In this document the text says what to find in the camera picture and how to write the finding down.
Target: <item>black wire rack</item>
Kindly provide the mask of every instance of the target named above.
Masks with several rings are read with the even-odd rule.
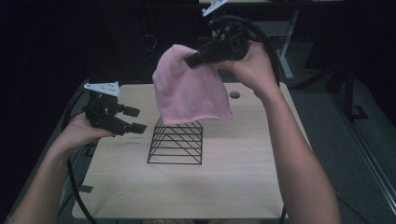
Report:
[[[203,130],[198,121],[165,126],[160,117],[152,135],[148,163],[202,165]]]

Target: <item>person's left arm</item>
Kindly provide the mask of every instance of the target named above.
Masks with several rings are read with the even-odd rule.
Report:
[[[112,135],[93,128],[85,113],[76,116],[50,146],[31,186],[7,223],[57,223],[67,159],[80,147]]]

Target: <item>human arm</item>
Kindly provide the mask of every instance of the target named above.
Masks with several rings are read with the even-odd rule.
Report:
[[[57,223],[67,159],[80,147],[111,135],[114,134],[93,128],[85,114],[77,115],[49,147],[32,184],[7,223]]]
[[[341,223],[332,185],[306,142],[277,86],[262,44],[250,42],[240,61],[214,64],[235,74],[262,100],[276,162],[280,192],[292,223]]]

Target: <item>pink towel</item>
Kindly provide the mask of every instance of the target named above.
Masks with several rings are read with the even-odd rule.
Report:
[[[195,52],[174,45],[158,62],[153,81],[164,125],[233,118],[228,94],[217,69],[208,64],[189,68],[184,61]]]

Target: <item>background desk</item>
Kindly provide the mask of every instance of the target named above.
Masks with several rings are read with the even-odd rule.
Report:
[[[203,164],[147,164],[152,132],[160,113],[153,85],[121,87],[120,103],[141,110],[148,125],[139,134],[102,139],[81,193],[94,217],[121,218],[275,218],[283,206],[267,120],[261,101],[240,83],[231,99],[233,120],[205,120]],[[285,85],[282,91],[298,118]],[[84,217],[77,204],[74,217]]]

